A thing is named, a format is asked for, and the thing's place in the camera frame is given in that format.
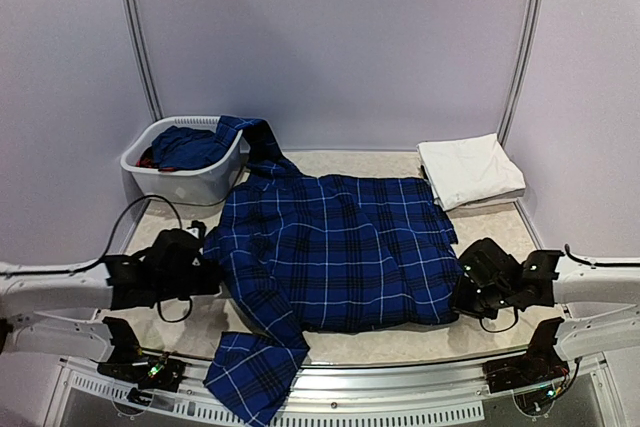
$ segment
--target blue plaid shirt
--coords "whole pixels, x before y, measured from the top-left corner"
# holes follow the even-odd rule
[[[309,346],[304,330],[361,332],[445,324],[461,274],[446,214],[422,179],[320,178],[287,160],[263,120],[223,117],[251,146],[205,256],[263,335],[224,333],[205,385],[252,426],[285,401]]]

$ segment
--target white towel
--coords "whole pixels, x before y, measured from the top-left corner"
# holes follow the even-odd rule
[[[418,153],[433,195],[444,210],[513,202],[524,193],[524,176],[496,134],[422,142]]]

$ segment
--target laundry basket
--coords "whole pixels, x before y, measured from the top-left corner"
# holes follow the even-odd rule
[[[120,165],[131,172],[145,194],[158,194],[172,202],[190,205],[212,205],[224,200],[242,170],[238,132],[225,156],[213,165],[199,170],[160,172],[136,167],[151,142],[172,125],[216,131],[220,117],[168,117],[147,127],[138,140],[120,158]]]

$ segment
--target metal corner post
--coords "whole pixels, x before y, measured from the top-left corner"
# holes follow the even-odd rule
[[[155,84],[153,83],[148,49],[144,40],[144,34],[142,32],[142,25],[140,22],[138,2],[137,0],[123,0],[123,3],[127,17],[127,24],[129,24],[129,34],[131,35],[133,52],[136,57],[136,63],[138,64],[138,71],[140,72],[140,80],[142,82],[144,94],[147,98],[149,113],[151,114],[153,121],[156,122],[162,119],[164,115],[158,98],[158,92],[156,91]]]
[[[504,113],[498,127],[498,141],[503,146],[509,136],[509,130],[516,111],[516,105],[522,85],[524,83],[524,77],[527,70],[527,64],[529,63],[529,57],[531,55],[531,47],[533,45],[533,38],[538,21],[538,13],[540,11],[540,4],[542,0],[527,0],[527,6],[525,10],[525,17],[522,26],[522,34],[520,36],[520,45],[518,48],[518,57],[516,62],[516,68],[511,79],[511,85],[509,87],[509,95],[507,97],[507,103],[505,105]]]

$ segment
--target beige table surface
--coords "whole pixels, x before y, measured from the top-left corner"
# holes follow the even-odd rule
[[[289,152],[286,154],[302,172],[308,175],[346,174],[358,177],[419,177],[420,163],[413,152]],[[239,181],[248,177],[243,173]],[[222,204],[212,207],[178,206],[185,221],[203,221],[208,229],[217,225]],[[508,253],[522,261],[535,247],[512,204],[483,207],[473,210],[456,209],[449,213],[459,244],[460,254],[473,241],[492,237]],[[148,247],[158,232],[176,226],[169,208],[151,202],[129,244],[128,251]],[[166,318],[178,318],[185,312],[186,303],[164,303]],[[167,324],[154,309],[136,308],[108,315],[129,321],[144,347],[178,351],[213,357],[221,332],[249,332],[250,327],[238,315],[228,298],[201,297],[194,299],[192,315],[182,323]],[[534,307],[520,316],[516,327],[501,334],[489,334],[478,321],[461,317],[447,326],[428,327],[403,325],[392,329],[359,334],[305,333],[311,347],[307,363],[326,365],[389,365],[435,362],[473,358],[502,353],[526,345],[536,325],[543,319],[562,315],[560,309]],[[510,325],[511,311],[502,311],[498,319],[485,321],[489,329]]]

